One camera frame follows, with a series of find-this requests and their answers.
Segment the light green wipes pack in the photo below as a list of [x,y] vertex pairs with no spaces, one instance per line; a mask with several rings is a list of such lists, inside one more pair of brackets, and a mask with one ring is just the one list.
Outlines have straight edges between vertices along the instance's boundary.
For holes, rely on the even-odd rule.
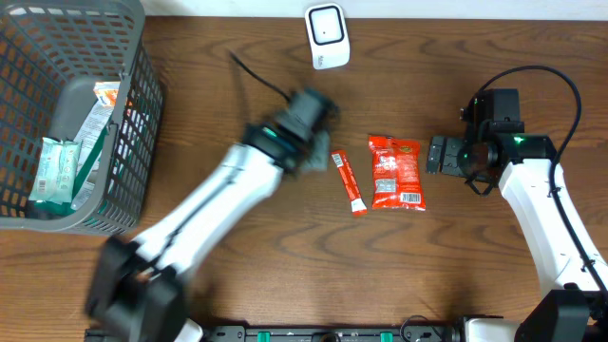
[[81,144],[43,138],[36,177],[28,199],[64,204],[72,201]]

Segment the red and white snack packet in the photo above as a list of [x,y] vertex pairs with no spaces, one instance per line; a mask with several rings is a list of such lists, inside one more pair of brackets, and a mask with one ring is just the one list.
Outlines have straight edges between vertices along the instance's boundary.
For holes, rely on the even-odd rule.
[[346,152],[344,150],[335,150],[331,153],[331,156],[349,197],[351,212],[355,216],[366,215],[368,213],[368,209],[362,200],[360,190]]

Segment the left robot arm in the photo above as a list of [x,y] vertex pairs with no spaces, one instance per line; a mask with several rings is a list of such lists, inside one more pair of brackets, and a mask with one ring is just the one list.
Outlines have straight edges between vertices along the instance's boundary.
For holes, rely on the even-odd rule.
[[314,138],[338,111],[306,88],[269,122],[249,124],[215,171],[180,205],[131,240],[102,246],[85,314],[120,341],[201,341],[186,287],[240,219],[269,198],[314,151]]

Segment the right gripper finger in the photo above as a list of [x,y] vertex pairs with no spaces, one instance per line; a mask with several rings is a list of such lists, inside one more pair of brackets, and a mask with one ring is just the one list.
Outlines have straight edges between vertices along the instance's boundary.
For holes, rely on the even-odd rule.
[[442,157],[440,164],[440,172],[444,175],[463,177],[459,162],[458,155],[461,152],[464,145],[464,141],[460,138],[444,138],[444,147],[442,149]]
[[430,140],[426,172],[429,174],[437,174],[441,172],[445,153],[445,138],[443,136],[434,136]]

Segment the red snack bag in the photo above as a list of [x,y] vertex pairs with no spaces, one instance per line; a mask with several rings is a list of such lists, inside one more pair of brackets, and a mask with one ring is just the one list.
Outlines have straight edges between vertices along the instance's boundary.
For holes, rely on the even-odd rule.
[[420,181],[420,144],[413,140],[369,136],[373,209],[426,210]]

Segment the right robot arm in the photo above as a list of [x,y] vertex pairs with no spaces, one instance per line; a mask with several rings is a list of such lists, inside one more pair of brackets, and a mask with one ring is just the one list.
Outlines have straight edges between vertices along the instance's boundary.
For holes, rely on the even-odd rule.
[[445,339],[606,340],[607,263],[569,196],[554,144],[525,133],[514,88],[478,92],[461,119],[462,138],[432,138],[427,172],[462,178],[478,196],[501,193],[533,257],[541,302],[523,322],[465,316]]

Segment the orange and white snack packet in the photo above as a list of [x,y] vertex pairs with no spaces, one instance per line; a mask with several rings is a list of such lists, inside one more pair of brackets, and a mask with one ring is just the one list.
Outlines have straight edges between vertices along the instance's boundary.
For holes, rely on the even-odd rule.
[[95,84],[93,92],[102,106],[113,107],[116,105],[120,84],[120,82],[98,82]]

